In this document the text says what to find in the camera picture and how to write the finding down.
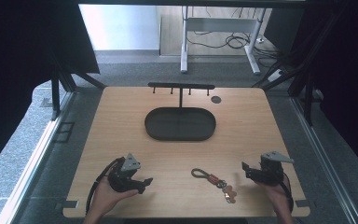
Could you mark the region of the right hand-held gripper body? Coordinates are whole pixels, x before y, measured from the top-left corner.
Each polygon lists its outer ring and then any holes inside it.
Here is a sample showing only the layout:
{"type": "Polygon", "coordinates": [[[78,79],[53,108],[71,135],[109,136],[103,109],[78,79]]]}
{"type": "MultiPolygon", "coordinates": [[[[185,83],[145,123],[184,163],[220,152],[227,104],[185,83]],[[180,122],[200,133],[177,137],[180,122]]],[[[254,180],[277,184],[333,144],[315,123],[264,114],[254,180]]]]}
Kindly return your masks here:
{"type": "Polygon", "coordinates": [[[278,151],[270,151],[261,155],[260,169],[250,169],[249,173],[253,173],[254,181],[277,186],[283,182],[283,162],[294,163],[295,161],[278,151]]]}

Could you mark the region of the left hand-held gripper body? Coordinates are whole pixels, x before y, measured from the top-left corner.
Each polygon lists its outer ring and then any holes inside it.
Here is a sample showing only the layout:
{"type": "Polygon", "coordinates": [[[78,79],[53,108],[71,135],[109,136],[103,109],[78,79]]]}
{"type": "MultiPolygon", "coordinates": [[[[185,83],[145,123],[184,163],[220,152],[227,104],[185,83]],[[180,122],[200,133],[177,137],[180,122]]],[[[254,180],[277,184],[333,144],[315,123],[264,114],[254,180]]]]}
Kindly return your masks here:
{"type": "Polygon", "coordinates": [[[115,159],[110,165],[108,182],[117,192],[137,189],[144,185],[142,181],[133,180],[132,177],[141,168],[140,163],[129,153],[126,158],[115,159]]]}

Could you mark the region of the black key rack with tray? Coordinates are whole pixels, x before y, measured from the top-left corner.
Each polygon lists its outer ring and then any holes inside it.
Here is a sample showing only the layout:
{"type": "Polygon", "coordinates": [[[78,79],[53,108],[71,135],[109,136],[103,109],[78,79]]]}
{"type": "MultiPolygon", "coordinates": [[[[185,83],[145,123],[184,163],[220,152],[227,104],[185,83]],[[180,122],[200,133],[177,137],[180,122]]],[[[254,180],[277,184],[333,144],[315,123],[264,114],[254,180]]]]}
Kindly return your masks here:
{"type": "Polygon", "coordinates": [[[156,88],[169,88],[179,90],[179,106],[157,107],[145,117],[145,130],[147,134],[159,141],[204,141],[209,139],[216,127],[216,119],[212,112],[200,107],[183,106],[184,89],[210,90],[215,85],[149,82],[148,86],[156,92],[156,88]]]}

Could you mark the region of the white desk frame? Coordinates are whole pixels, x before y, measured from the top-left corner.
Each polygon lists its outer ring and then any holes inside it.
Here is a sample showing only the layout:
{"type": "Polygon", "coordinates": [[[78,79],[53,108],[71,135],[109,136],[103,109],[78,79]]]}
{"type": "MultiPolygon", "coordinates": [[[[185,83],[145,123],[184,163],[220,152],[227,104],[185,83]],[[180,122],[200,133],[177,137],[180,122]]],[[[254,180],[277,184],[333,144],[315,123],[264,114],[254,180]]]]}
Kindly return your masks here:
{"type": "Polygon", "coordinates": [[[180,71],[187,72],[187,33],[188,32],[218,32],[250,34],[250,43],[243,47],[248,62],[255,75],[260,74],[259,66],[253,54],[255,43],[261,29],[266,9],[261,8],[256,19],[221,19],[221,18],[192,18],[188,17],[188,7],[182,9],[183,36],[180,58],[180,71]]]}

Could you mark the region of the aluminium frame rail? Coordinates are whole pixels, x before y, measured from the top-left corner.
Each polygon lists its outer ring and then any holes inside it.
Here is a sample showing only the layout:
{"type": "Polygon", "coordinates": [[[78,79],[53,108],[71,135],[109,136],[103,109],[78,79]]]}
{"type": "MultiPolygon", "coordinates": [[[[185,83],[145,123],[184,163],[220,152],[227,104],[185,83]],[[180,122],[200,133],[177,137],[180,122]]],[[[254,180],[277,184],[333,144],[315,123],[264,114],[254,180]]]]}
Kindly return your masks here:
{"type": "Polygon", "coordinates": [[[296,116],[298,117],[300,124],[310,141],[310,145],[324,170],[326,178],[337,197],[344,215],[350,224],[358,224],[358,210],[350,194],[339,178],[335,167],[326,154],[317,133],[315,132],[314,128],[306,121],[305,116],[303,115],[304,109],[302,108],[301,103],[293,97],[290,97],[290,102],[296,111],[296,116]]]}
{"type": "Polygon", "coordinates": [[[59,103],[59,109],[62,110],[61,114],[57,118],[53,117],[53,113],[48,116],[48,122],[44,127],[43,132],[40,134],[37,144],[35,145],[27,163],[24,165],[21,175],[19,176],[16,185],[7,197],[5,206],[0,213],[0,224],[11,224],[14,217],[17,215],[21,203],[26,195],[28,188],[30,187],[37,169],[45,157],[48,147],[52,143],[54,134],[59,129],[65,111],[68,105],[74,98],[74,94],[66,92],[59,103]]]}

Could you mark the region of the black metal stand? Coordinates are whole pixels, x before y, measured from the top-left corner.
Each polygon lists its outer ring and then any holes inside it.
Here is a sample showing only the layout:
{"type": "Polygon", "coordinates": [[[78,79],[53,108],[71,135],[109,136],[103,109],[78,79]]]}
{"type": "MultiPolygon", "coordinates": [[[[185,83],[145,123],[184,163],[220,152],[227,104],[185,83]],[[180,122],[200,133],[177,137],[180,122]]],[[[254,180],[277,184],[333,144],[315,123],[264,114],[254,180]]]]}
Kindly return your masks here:
{"type": "MultiPolygon", "coordinates": [[[[76,72],[78,77],[86,80],[91,85],[103,90],[105,85],[91,77],[84,72],[76,72]]],[[[63,71],[55,69],[51,75],[51,97],[52,97],[52,120],[56,120],[61,114],[61,102],[60,102],[60,85],[64,87],[66,91],[74,92],[76,90],[76,84],[72,75],[69,73],[64,73],[63,71]]]]}
{"type": "Polygon", "coordinates": [[[313,27],[311,34],[300,45],[299,49],[290,53],[291,59],[287,59],[287,62],[291,62],[294,56],[298,56],[298,65],[293,66],[287,73],[281,75],[274,81],[265,84],[265,81],[275,72],[283,61],[277,61],[272,65],[272,68],[267,71],[264,77],[254,84],[255,88],[260,88],[263,91],[268,91],[284,81],[292,79],[293,82],[289,86],[287,92],[290,97],[297,97],[302,91],[305,91],[304,106],[303,106],[303,118],[311,125],[311,104],[313,101],[312,91],[314,88],[314,75],[311,72],[311,66],[315,64],[317,56],[320,54],[320,50],[324,44],[324,41],[329,36],[329,33],[337,23],[338,14],[331,12],[328,17],[319,21],[319,23],[313,27]]]}

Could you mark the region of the black table bracket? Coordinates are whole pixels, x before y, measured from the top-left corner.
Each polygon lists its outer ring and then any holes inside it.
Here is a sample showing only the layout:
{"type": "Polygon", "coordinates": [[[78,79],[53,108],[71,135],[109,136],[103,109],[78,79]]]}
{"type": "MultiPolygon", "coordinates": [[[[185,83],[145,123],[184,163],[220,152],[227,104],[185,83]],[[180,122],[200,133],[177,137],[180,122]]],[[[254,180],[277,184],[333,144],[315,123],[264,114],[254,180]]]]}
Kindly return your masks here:
{"type": "Polygon", "coordinates": [[[55,209],[60,210],[63,208],[77,208],[78,201],[63,201],[60,203],[56,203],[55,209]]]}

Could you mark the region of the keychain with green cord loop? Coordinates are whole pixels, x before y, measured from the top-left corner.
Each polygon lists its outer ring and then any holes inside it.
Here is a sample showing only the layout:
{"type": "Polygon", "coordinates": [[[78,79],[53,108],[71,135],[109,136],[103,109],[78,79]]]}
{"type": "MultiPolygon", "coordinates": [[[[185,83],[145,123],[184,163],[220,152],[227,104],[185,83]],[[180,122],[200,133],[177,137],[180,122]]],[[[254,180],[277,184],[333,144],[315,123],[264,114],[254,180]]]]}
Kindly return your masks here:
{"type": "Polygon", "coordinates": [[[195,178],[203,178],[210,182],[212,185],[216,186],[218,189],[221,189],[227,203],[235,203],[235,197],[237,192],[223,179],[218,178],[213,174],[209,174],[200,168],[194,168],[191,170],[191,175],[195,178]]]}

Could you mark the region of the black curtain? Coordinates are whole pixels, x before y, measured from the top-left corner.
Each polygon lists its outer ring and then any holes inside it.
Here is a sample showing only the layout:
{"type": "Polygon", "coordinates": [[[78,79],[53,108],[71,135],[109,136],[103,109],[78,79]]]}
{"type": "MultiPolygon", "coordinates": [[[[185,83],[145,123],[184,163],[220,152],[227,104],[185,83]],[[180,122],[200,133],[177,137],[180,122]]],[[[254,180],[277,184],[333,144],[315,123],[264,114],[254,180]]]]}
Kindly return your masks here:
{"type": "Polygon", "coordinates": [[[56,72],[99,72],[76,0],[0,0],[0,153],[56,72]]]}
{"type": "Polygon", "coordinates": [[[344,2],[310,71],[322,111],[358,157],[358,0],[344,2]]]}

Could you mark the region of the person's left hand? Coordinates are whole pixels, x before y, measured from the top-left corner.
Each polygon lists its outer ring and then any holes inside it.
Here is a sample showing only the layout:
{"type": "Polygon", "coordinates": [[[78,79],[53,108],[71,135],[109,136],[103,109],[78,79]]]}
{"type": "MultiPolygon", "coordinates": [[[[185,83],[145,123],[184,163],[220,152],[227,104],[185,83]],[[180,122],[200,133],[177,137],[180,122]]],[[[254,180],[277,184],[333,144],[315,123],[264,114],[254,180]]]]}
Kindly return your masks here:
{"type": "Polygon", "coordinates": [[[103,216],[111,211],[121,200],[137,194],[137,189],[116,192],[111,188],[107,180],[102,180],[94,192],[88,214],[103,216]]]}

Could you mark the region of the person's right hand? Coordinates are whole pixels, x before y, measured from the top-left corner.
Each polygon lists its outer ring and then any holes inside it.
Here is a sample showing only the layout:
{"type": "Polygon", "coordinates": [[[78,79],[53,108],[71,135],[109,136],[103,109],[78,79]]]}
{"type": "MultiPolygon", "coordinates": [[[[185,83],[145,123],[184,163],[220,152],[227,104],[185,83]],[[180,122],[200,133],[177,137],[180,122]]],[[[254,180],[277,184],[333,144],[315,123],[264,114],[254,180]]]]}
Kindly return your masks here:
{"type": "Polygon", "coordinates": [[[289,202],[281,186],[269,186],[260,182],[257,185],[266,193],[276,213],[290,212],[289,202]]]}

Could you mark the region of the white wall panel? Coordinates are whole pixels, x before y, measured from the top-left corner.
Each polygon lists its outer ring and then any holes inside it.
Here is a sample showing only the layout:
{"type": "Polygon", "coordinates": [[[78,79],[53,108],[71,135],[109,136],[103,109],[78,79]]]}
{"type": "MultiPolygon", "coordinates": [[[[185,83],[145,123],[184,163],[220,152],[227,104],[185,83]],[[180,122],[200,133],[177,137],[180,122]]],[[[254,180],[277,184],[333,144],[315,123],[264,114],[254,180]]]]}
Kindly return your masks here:
{"type": "Polygon", "coordinates": [[[158,50],[160,14],[154,6],[80,5],[94,50],[158,50]]]}

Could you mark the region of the white power strip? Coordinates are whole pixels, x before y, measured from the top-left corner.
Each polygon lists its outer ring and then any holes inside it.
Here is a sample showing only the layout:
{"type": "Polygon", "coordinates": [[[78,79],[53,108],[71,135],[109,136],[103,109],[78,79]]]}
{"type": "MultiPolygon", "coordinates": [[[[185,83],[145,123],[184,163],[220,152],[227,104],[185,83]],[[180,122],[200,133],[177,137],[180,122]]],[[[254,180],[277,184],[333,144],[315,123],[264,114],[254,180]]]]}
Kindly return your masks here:
{"type": "Polygon", "coordinates": [[[277,78],[281,77],[284,74],[283,70],[281,69],[277,69],[275,72],[273,72],[269,77],[268,77],[268,81],[272,82],[274,80],[276,80],[277,78]]]}

